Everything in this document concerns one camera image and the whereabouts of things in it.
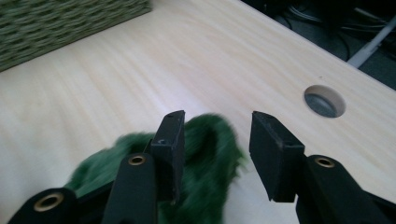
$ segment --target black cable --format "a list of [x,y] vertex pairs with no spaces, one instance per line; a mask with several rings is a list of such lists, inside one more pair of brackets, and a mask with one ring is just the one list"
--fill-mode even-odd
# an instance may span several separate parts
[[[308,22],[311,24],[322,25],[323,21],[319,18],[304,14],[302,11],[298,10],[295,7],[289,7],[289,14],[292,16],[289,17],[293,20]],[[364,33],[378,33],[386,26],[385,23],[378,24],[378,25],[366,25],[366,24],[353,24],[353,23],[345,23],[341,30],[349,30],[349,31],[356,31],[356,32],[364,32]]]
[[337,34],[338,38],[341,40],[341,42],[344,44],[344,47],[346,47],[346,59],[345,61],[347,62],[350,59],[350,48],[346,40],[340,35]]
[[289,19],[289,20],[292,20],[292,21],[301,21],[303,23],[315,25],[315,26],[318,26],[318,27],[322,27],[323,26],[321,22],[310,21],[310,20],[307,20],[307,19],[299,18],[299,17],[293,17],[293,16],[285,15],[285,18]]
[[310,6],[308,4],[304,4],[304,5],[298,4],[298,5],[294,5],[294,7],[297,8],[301,12],[305,12],[310,8]]
[[371,41],[375,37],[374,33],[360,33],[357,31],[348,31],[348,30],[342,30],[342,33],[366,42]]
[[293,30],[291,22],[283,14],[280,16],[280,18],[282,18],[288,24],[290,30]]

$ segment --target wood grain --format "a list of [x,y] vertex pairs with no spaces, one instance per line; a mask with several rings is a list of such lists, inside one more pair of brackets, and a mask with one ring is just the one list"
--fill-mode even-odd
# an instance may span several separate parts
[[[306,146],[396,203],[396,92],[240,1],[154,0],[149,14],[0,74],[0,222],[62,186],[79,162],[162,117],[220,113],[248,150],[251,112],[272,114]],[[304,91],[336,90],[346,112],[325,119]],[[226,223],[297,223],[267,202],[252,163],[239,171]]]

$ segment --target wooden table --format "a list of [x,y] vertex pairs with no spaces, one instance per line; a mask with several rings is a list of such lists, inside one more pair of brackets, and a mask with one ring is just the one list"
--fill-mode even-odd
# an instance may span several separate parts
[[[251,112],[396,203],[396,92],[237,0],[154,0],[149,14],[0,74],[0,222],[62,186],[78,163],[163,116],[219,113],[248,151]],[[337,91],[346,112],[315,114],[304,91]],[[226,223],[297,223],[270,203],[251,162],[230,187]]]

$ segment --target green fuzzy toy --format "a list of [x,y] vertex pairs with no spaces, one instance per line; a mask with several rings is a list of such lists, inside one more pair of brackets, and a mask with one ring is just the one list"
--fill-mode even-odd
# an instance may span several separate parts
[[[115,179],[120,161],[142,152],[154,133],[121,137],[113,148],[101,150],[73,173],[66,188],[82,196]],[[222,223],[228,187],[243,157],[232,128],[217,115],[202,115],[185,124],[185,165],[180,200],[159,203],[159,223]]]

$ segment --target wire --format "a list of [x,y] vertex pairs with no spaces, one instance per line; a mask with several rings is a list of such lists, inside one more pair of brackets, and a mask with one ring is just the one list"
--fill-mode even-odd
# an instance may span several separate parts
[[288,24],[290,30],[293,30],[291,22],[284,15],[281,15],[280,18],[282,18]]
[[[293,14],[294,16],[296,16],[300,19],[303,19],[303,20],[311,21],[314,23],[323,23],[323,20],[313,17],[313,16],[310,16],[310,15],[306,15],[303,12],[299,11],[294,6],[289,7],[289,12],[291,12],[291,14]],[[380,25],[362,25],[362,24],[345,23],[344,26],[341,27],[341,29],[353,30],[353,31],[358,31],[358,32],[376,33],[376,32],[381,31],[381,29],[384,28],[385,26],[386,26],[385,23],[380,24]]]
[[345,61],[348,61],[350,59],[350,48],[346,40],[340,35],[337,34],[338,38],[341,40],[341,42],[344,44],[344,47],[346,48],[346,59]]
[[379,17],[377,17],[377,16],[371,14],[370,12],[368,12],[368,11],[362,9],[362,8],[355,7],[353,10],[354,10],[355,12],[361,14],[362,16],[365,16],[365,17],[370,18],[371,20],[386,22],[386,21],[382,20],[381,18],[379,18]]
[[311,6],[309,6],[310,4],[304,4],[303,5],[303,8],[300,8],[301,7],[301,5],[302,4],[297,4],[297,5],[295,5],[296,7],[296,9],[297,10],[299,10],[299,11],[301,11],[301,12],[305,12],[305,11],[307,11]]

